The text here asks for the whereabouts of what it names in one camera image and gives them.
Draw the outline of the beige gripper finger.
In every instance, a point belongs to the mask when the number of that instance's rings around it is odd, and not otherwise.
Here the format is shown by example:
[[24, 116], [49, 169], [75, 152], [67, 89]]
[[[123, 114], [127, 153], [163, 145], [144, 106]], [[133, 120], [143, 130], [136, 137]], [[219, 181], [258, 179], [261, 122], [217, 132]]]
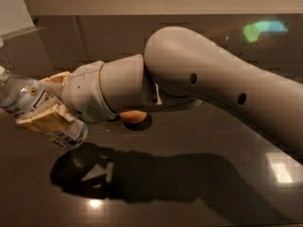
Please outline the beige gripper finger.
[[40, 80], [44, 88], [52, 94], [60, 94], [64, 84], [67, 82], [70, 73], [68, 71], [60, 72], [49, 78]]
[[77, 118], [63, 104], [55, 103], [37, 113], [18, 117], [16, 124], [29, 131], [63, 131], [67, 130], [76, 120]]

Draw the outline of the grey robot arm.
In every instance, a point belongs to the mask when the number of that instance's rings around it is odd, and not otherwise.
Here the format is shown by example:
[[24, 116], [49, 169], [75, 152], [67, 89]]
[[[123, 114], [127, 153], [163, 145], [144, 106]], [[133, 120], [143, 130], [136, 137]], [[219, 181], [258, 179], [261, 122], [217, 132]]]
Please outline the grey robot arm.
[[30, 131], [64, 130], [70, 114], [97, 123], [124, 112], [178, 111], [204, 101], [296, 160], [303, 158], [302, 85], [242, 61], [184, 27], [154, 32], [142, 54], [86, 64], [43, 83], [56, 100], [18, 118]]

